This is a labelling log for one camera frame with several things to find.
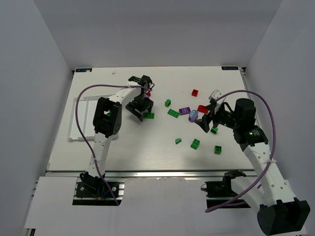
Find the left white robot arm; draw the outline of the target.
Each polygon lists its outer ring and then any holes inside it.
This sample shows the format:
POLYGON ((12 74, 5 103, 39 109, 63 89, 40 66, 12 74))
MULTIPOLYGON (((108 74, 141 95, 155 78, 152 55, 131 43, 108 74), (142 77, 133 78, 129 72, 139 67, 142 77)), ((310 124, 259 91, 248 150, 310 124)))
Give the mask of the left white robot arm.
POLYGON ((93 126, 94 126, 94 153, 86 172, 92 177, 105 175, 105 163, 109 147, 113 139, 118 136, 122 126, 122 110, 126 108, 140 121, 143 113, 150 112, 154 102, 146 97, 154 86, 149 76, 141 78, 132 76, 128 79, 126 88, 120 89, 115 94, 97 101, 93 126))

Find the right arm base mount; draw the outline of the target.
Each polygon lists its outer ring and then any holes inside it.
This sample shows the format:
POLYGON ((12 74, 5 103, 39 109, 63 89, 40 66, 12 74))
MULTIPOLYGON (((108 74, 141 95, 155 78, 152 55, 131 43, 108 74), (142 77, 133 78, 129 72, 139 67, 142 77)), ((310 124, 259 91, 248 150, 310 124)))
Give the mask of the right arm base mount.
POLYGON ((206 193, 207 208, 221 205, 229 199, 235 197, 237 193, 231 189, 231 180, 237 177, 246 177, 247 175, 240 171, 226 172, 220 181, 207 181, 201 185, 200 190, 206 193))

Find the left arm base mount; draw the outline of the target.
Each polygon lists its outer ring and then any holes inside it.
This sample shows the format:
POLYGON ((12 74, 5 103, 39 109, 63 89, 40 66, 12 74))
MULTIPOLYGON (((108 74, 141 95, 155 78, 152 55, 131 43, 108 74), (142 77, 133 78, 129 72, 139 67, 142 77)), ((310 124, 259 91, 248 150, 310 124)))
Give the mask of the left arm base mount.
POLYGON ((123 183, 81 173, 75 185, 73 206, 119 206, 123 199, 123 183))

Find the purple red flower lego figure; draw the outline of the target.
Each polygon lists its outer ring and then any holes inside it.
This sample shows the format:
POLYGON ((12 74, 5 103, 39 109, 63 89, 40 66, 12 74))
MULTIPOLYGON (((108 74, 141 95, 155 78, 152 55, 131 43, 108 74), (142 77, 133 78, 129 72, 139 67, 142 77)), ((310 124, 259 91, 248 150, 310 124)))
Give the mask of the purple red flower lego figure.
POLYGON ((145 97, 146 98, 150 98, 151 97, 151 92, 150 91, 146 91, 145 92, 145 97))

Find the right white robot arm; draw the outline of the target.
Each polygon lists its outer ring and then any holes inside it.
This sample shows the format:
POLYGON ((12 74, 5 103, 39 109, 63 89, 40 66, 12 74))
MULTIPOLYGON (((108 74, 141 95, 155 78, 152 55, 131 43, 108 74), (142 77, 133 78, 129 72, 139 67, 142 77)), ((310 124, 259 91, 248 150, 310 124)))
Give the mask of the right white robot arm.
POLYGON ((195 121, 205 132, 209 124, 231 128, 234 140, 248 158, 258 178, 251 181, 240 170, 226 172, 221 182, 207 184, 208 196, 226 194, 235 201, 242 198, 257 215, 258 224, 267 236, 300 231, 311 211, 306 200, 299 200, 285 182, 268 144, 264 131, 255 123, 256 108, 247 98, 236 100, 235 109, 214 98, 209 111, 195 121))

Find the red curved lego brick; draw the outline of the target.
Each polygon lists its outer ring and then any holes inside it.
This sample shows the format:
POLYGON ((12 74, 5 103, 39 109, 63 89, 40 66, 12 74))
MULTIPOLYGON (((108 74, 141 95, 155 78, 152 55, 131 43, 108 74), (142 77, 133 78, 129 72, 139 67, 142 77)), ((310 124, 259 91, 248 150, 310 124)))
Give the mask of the red curved lego brick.
POLYGON ((203 106, 203 105, 199 105, 198 108, 197 108, 197 111, 201 112, 201 113, 204 113, 204 114, 208 114, 208 112, 209 112, 209 110, 206 109, 206 107, 203 106))

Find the small red lego brick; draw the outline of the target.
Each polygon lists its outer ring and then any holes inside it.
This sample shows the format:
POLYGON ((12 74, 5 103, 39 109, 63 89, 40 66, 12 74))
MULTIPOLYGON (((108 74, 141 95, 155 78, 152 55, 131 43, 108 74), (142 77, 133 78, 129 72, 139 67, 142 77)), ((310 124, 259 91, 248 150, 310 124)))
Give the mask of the small red lego brick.
POLYGON ((192 91, 191 95, 197 97, 197 95, 198 95, 198 90, 195 90, 195 89, 194 89, 194 90, 192 91))

